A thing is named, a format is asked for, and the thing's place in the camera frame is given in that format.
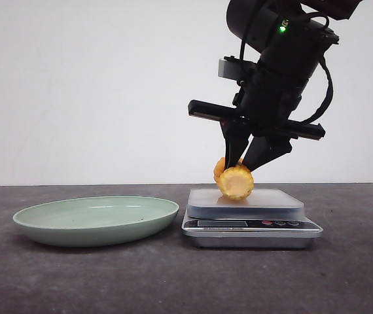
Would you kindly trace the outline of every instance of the digital kitchen scale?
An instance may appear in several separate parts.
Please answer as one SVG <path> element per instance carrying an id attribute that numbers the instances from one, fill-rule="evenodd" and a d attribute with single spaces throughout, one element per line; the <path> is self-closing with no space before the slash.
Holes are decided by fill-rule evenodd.
<path id="1" fill-rule="evenodd" d="M 182 223 L 197 247 L 303 249 L 323 229 L 306 218 L 304 205 L 280 190 L 255 189 L 232 201 L 218 189 L 192 189 Z"/>

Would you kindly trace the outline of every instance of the ceramic plate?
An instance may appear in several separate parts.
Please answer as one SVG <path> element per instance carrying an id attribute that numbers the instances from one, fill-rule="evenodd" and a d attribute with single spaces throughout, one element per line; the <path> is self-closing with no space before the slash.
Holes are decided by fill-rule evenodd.
<path id="1" fill-rule="evenodd" d="M 94 247 L 129 242 L 166 228 L 178 204 L 160 198 L 101 196 L 53 201 L 13 216 L 30 239 L 61 247 Z"/>

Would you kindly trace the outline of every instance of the white backdrop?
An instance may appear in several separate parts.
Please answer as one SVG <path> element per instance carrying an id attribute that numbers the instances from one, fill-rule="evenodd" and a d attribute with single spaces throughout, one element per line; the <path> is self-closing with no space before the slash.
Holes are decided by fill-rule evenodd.
<path id="1" fill-rule="evenodd" d="M 212 182 L 220 127 L 187 105 L 229 105 L 238 90 L 217 77 L 240 49 L 227 4 L 0 0 L 0 185 Z M 327 135 L 293 140 L 256 182 L 373 182 L 373 1 L 331 24 Z M 291 118 L 314 112 L 326 84 L 318 68 Z"/>

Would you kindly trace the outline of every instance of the silver scale base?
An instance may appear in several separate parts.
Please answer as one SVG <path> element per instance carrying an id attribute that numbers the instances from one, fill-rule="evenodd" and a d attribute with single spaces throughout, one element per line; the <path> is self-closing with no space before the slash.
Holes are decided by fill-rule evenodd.
<path id="1" fill-rule="evenodd" d="M 304 204 L 280 190 L 255 189 L 243 201 L 218 189 L 192 189 L 182 223 L 197 247 L 309 247 L 323 229 L 304 214 Z"/>

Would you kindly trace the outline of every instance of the gray table surface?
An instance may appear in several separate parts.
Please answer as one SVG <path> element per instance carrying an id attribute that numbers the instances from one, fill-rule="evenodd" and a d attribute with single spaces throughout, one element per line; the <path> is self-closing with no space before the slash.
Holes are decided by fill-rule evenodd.
<path id="1" fill-rule="evenodd" d="M 373 184 L 261 184 L 324 228 L 305 251 L 193 247 L 181 234 L 192 187 L 208 185 L 0 187 L 0 313 L 373 313 Z M 181 209 L 159 234 L 89 249 L 34 243 L 12 223 L 30 205 L 102 195 Z"/>

